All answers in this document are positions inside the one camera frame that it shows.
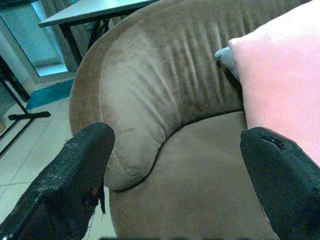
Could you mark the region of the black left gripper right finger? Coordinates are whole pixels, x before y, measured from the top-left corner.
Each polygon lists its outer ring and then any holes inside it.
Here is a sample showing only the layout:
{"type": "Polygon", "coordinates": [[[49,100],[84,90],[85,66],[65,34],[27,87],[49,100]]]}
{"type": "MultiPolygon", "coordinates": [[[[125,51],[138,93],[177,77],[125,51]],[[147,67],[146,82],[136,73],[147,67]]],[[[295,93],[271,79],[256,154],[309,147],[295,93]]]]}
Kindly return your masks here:
{"type": "Polygon", "coordinates": [[[257,198],[281,240],[320,238],[320,169],[291,139],[243,130],[240,150],[257,198]]]}

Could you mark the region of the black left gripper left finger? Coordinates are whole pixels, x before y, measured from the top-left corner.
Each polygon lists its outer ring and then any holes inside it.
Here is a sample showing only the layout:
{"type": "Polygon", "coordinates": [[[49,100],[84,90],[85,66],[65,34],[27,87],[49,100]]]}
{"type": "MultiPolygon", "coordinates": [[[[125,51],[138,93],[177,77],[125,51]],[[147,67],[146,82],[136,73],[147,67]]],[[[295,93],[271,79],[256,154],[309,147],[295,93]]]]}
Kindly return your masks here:
{"type": "Polygon", "coordinates": [[[113,129],[93,123],[68,140],[0,225],[3,240],[80,240],[95,208],[104,211],[104,174],[113,129]]]}

